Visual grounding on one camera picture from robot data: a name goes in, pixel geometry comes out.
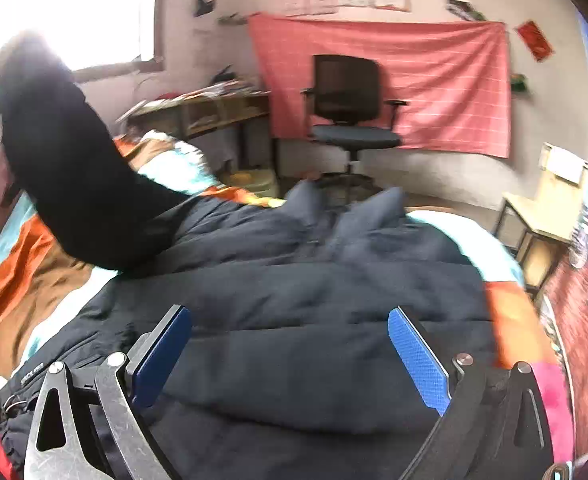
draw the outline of chair base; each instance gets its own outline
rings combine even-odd
[[[372,193],[378,193],[383,189],[374,184],[374,179],[358,173],[323,173],[317,184],[321,188],[341,186],[345,189],[345,203],[352,202],[352,191],[356,187],[360,187]]]

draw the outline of bed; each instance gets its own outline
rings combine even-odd
[[[120,140],[117,146],[133,169],[187,195],[211,195],[266,208],[285,203],[222,186],[199,150],[166,134],[149,132],[140,142]],[[564,375],[523,289],[518,265],[470,219],[422,208],[408,212],[408,218],[445,234],[476,267],[496,339],[496,365],[511,368],[519,360],[532,364],[552,429],[555,459],[570,460],[573,431]],[[0,235],[0,376],[29,377],[26,363],[117,277],[116,271],[67,256],[29,198],[20,196]]]

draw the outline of window frame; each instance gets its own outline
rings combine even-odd
[[[146,61],[129,61],[89,66],[74,71],[77,83],[98,81],[135,72],[151,73],[165,70],[165,0],[154,0],[154,57]]]

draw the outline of blue gripper pad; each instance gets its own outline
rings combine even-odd
[[[191,314],[182,306],[132,377],[132,406],[152,406],[191,336]]]
[[[451,401],[447,371],[400,308],[389,313],[387,330],[423,402],[442,416]]]

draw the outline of mesh chair back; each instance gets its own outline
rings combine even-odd
[[[380,115],[380,73],[371,59],[314,56],[314,114],[342,124]]]

